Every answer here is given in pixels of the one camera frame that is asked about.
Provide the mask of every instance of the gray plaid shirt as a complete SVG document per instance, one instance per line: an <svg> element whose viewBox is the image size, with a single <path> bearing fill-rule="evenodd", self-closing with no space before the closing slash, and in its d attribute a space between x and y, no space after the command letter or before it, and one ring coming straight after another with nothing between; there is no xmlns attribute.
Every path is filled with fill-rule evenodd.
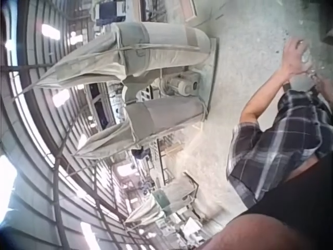
<svg viewBox="0 0 333 250"><path fill-rule="evenodd" d="M233 131L227 179L249 208L316 154L333 150L332 115L309 92L289 90L278 102L273 126L262 132L244 122Z"/></svg>

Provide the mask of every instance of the concrete floor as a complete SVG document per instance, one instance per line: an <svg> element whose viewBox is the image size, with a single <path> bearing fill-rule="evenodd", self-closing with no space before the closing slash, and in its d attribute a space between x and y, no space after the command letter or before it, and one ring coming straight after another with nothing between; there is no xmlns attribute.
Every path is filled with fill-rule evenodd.
<svg viewBox="0 0 333 250"><path fill-rule="evenodd" d="M218 231L245 209L225 176L232 129L251 95L279 67L285 40L293 35L310 41L319 72L331 79L333 51L319 41L315 4L304 9L301 0L194 2L198 17L187 24L220 38L211 109L202 131L190 127L180 132L185 149L166 158L165 164L175 176L187 170L200 184L197 208L207 219L215 218ZM165 4L168 22L185 22L178 0L166 0ZM311 83L297 78L292 86L307 90ZM281 94L260 118L263 130L272 124Z"/></svg>

